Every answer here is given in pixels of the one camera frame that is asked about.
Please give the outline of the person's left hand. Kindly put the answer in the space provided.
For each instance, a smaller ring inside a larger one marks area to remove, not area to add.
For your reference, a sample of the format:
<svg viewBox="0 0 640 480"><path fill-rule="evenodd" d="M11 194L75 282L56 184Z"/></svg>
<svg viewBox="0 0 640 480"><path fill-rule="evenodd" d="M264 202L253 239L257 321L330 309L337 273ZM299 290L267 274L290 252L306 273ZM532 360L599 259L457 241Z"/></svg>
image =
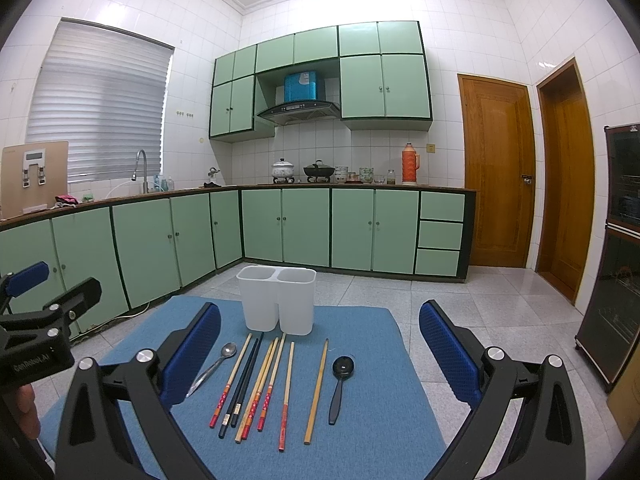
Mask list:
<svg viewBox="0 0 640 480"><path fill-rule="evenodd" d="M17 425L29 440L36 440L40 435L40 420L38 417L35 390L27 384L2 394L11 415Z"/></svg>

